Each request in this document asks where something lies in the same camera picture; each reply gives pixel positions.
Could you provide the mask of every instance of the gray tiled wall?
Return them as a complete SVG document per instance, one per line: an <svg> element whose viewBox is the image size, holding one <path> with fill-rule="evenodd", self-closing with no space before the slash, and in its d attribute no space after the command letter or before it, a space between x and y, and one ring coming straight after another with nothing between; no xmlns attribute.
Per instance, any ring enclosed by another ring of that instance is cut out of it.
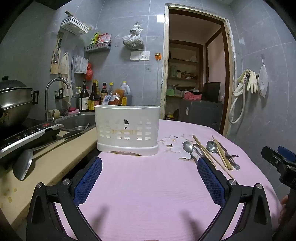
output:
<svg viewBox="0 0 296 241"><path fill-rule="evenodd" d="M113 35L110 52L90 54L90 62L94 65L94 77L100 82L114 82L117 88L126 80L131 87L133 105L159 104L162 77L162 61L159 63L158 102L157 97L157 68L154 58L156 52L163 51L164 24L156 21L156 15L164 14L165 3L176 3L205 9L229 18L235 43L240 47L233 14L228 5L217 0L105 0L96 28L101 32ZM145 50L150 51L149 61L130 60L130 50L122 42L122 37L129 34L129 30L139 22L143 31L141 36L145 43ZM242 69L241 57L238 63Z"/></svg>
<svg viewBox="0 0 296 241"><path fill-rule="evenodd" d="M103 0L72 0L58 10L52 10L40 3L33 2L13 23L0 44L0 76L8 75L11 79L22 81L28 87L39 90L39 104L32 106L29 117L44 119L44 96L47 83L56 77L50 74L52 53L56 46L57 33L61 21L71 12L80 21L93 26L89 33L76 36L64 32L61 54L67 51L71 61L72 55L83 56L83 48L92 38ZM72 86L75 89L82 84L82 76L74 74ZM54 90L58 82L49 89L49 109L55 109Z"/></svg>
<svg viewBox="0 0 296 241"><path fill-rule="evenodd" d="M289 189L279 182L276 169L261 158L261 150L264 146L276 150L282 145L296 152L296 42L282 19L263 0L234 0L230 7L239 36L242 68L259 73L263 57L269 86L265 98L247 93L243 119L232 125L229 138L248 154L282 198ZM238 104L236 115L240 110Z"/></svg>

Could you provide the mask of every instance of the human hand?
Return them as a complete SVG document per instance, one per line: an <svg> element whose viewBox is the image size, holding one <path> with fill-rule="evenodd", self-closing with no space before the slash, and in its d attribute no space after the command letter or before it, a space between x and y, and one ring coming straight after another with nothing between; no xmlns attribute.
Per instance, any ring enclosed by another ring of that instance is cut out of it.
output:
<svg viewBox="0 0 296 241"><path fill-rule="evenodd" d="M282 209L281 209L281 212L280 212L280 215L279 215L279 219L278 219L278 223L281 223L282 222L282 219L283 217L285 216L285 213L286 213L286 203L288 201L288 195L284 196L283 199L281 200L281 205L282 205Z"/></svg>

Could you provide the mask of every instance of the faucet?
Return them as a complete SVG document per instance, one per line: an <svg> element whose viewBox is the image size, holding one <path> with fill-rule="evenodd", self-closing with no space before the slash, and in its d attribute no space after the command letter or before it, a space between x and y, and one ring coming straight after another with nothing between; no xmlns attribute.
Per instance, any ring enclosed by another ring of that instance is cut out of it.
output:
<svg viewBox="0 0 296 241"><path fill-rule="evenodd" d="M65 80L64 78L60 78L60 77L58 77L58 78L54 78L53 80L51 80L51 81L47 84L47 86L46 86L46 88L45 88L45 120L46 120L46 121L49 120L49 119L48 119L48 89L49 89L49 87L51 86L51 84L52 84L53 82L56 82L56 81L58 81L58 80L64 82L65 85L67 86L67 89L70 89L70 88L71 88L69 82L68 82L67 80Z"/></svg>

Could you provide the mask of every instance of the wooden chopsticks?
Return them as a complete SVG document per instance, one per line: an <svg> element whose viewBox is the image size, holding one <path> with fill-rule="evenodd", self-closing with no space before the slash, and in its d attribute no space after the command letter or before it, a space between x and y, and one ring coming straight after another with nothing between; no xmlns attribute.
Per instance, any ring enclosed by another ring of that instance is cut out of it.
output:
<svg viewBox="0 0 296 241"><path fill-rule="evenodd" d="M217 162L218 163L218 165L219 166L221 166L221 168L232 178L232 179L234 179L234 177L229 173L229 171L225 168L225 167L223 167L223 165L220 163L220 162L218 162L217 161L217 159L208 151L208 149L206 149L200 142L199 142L199 140L196 138L196 136L195 135L192 135L193 136L193 138L194 138L194 140L198 143L198 145L200 146L200 148L202 148L202 150L204 151L204 153L206 154L208 154L208 156L207 156L207 158L213 163L213 160L211 159L211 158L213 158L214 160L215 160L215 162Z"/></svg>
<svg viewBox="0 0 296 241"><path fill-rule="evenodd" d="M225 153L224 150L222 149L222 147L220 146L220 143L212 136L214 142L216 143L217 147L218 147L218 153L222 159L222 161L224 160L226 167L229 171L233 170L232 165L230 164L229 160L225 157Z"/></svg>

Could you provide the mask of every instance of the shower hose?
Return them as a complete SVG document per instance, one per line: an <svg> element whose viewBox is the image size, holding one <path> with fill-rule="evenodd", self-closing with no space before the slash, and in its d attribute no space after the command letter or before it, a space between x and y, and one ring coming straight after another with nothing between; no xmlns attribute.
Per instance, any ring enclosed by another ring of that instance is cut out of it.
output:
<svg viewBox="0 0 296 241"><path fill-rule="evenodd" d="M235 97L235 99L234 99L234 101L233 101L233 103L232 103L232 105L231 105L231 108L230 108L230 111L229 111L229 116L228 116L228 120L229 120L229 122L230 122L231 124L235 124L235 123L237 123L237 122L241 119L241 117L242 117L242 115L243 115L243 113L244 113L244 105L245 105L245 101L246 101L246 97L245 97L245 85L246 85L246 80L244 80L244 86L243 86L243 92L242 92L242 98L243 98L242 112L241 112L240 116L238 117L238 119L237 119L236 121L233 121L233 120L232 120L233 117L231 117L231 113L232 113L233 107L235 106L235 102L236 102L237 99L238 99L238 96Z"/></svg>

